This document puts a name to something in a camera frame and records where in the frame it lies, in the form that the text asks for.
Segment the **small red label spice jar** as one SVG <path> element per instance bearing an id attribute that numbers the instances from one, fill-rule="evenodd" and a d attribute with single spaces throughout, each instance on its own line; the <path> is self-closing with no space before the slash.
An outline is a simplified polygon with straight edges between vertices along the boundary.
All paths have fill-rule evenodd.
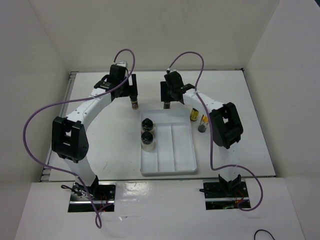
<path id="1" fill-rule="evenodd" d="M 130 102 L 131 102 L 132 109 L 137 110 L 139 108 L 139 104 L 138 104 L 138 99 L 137 98 L 131 98 Z"/>

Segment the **small dark label spice jar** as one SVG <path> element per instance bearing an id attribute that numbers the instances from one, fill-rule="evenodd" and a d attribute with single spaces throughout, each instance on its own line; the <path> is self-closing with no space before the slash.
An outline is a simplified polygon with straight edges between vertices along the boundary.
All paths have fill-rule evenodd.
<path id="1" fill-rule="evenodd" d="M 171 102 L 170 101 L 164 101 L 163 102 L 163 108 L 164 109 L 170 109 L 171 108 Z"/>

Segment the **yellow label bottle tan cap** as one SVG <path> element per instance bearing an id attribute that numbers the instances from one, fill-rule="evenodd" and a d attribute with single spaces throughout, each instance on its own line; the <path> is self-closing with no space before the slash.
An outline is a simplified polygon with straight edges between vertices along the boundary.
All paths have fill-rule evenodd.
<path id="1" fill-rule="evenodd" d="M 192 108 L 191 113 L 190 113 L 190 120 L 192 122 L 196 122 L 198 120 L 199 117 L 199 111 L 195 108 Z"/>

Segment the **large jar brown spice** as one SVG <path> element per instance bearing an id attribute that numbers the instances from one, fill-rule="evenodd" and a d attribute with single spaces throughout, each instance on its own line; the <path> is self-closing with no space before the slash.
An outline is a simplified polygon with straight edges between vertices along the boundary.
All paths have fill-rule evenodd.
<path id="1" fill-rule="evenodd" d="M 150 132 L 151 134 L 153 134 L 155 131 L 155 124 L 153 123 L 153 121 L 149 118 L 145 118 L 142 122 L 141 122 L 141 132 Z"/>

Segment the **tall gold band bottle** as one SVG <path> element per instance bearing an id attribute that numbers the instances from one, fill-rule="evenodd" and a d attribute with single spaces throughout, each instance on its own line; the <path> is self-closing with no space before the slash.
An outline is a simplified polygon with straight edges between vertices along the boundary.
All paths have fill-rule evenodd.
<path id="1" fill-rule="evenodd" d="M 207 116 L 205 116 L 203 114 L 201 119 L 200 119 L 199 125 L 198 125 L 198 131 L 200 133 L 204 133 L 206 131 L 208 125 L 209 125 L 209 119 L 208 119 Z"/>

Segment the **large jar white contents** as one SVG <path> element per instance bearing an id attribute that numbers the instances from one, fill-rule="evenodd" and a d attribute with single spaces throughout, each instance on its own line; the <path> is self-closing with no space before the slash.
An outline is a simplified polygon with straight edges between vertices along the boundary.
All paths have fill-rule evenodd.
<path id="1" fill-rule="evenodd" d="M 141 147 L 146 152 L 151 152 L 155 148 L 154 136 L 149 131 L 145 131 L 141 135 Z"/>

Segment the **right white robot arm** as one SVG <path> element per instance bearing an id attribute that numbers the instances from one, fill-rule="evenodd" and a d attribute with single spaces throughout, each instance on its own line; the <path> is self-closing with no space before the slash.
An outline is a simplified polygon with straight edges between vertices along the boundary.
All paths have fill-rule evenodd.
<path id="1" fill-rule="evenodd" d="M 210 129 L 210 143 L 219 147 L 220 156 L 228 166 L 234 168 L 232 163 L 236 154 L 235 146 L 241 140 L 244 132 L 236 106 L 232 102 L 222 103 L 216 101 L 196 90 L 192 84 L 184 84 L 182 76 L 176 70 L 167 70 L 164 81 L 160 83 L 160 97 L 163 108 L 169 109 L 172 102 L 180 102 L 193 109 L 203 112 L 208 118 Z"/>

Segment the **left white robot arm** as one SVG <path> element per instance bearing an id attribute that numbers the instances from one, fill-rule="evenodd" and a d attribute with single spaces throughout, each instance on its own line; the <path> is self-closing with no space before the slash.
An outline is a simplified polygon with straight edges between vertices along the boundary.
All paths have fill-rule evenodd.
<path id="1" fill-rule="evenodd" d="M 52 151 L 76 174 L 76 190 L 81 191 L 88 200 L 97 198 L 100 188 L 98 176 L 87 159 L 87 129 L 98 114 L 116 98 L 129 97 L 132 108 L 139 107 L 136 75 L 131 75 L 132 84 L 126 80 L 128 75 L 126 62 L 112 64 L 109 73 L 94 85 L 88 100 L 65 117 L 57 116 L 52 122 Z"/>

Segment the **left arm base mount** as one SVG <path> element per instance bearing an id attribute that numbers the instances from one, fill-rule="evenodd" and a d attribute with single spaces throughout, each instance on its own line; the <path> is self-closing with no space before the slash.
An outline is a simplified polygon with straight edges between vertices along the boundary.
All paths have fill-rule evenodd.
<path id="1" fill-rule="evenodd" d="M 69 213 L 88 213 L 94 212 L 94 208 L 89 199 L 89 195 L 74 183 L 72 187 L 62 184 L 64 190 L 70 191 L 68 204 Z M 91 194 L 94 206 L 100 212 L 114 212 L 115 210 L 116 183 L 100 182 L 94 195 Z"/>

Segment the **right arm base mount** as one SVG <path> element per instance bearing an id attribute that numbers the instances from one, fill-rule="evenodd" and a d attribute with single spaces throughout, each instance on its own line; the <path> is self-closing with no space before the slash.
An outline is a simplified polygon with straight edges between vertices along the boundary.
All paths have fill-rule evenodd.
<path id="1" fill-rule="evenodd" d="M 251 208 L 247 185 L 240 174 L 230 181 L 226 181 L 220 175 L 218 180 L 204 181 L 199 191 L 204 194 L 206 210 Z"/>

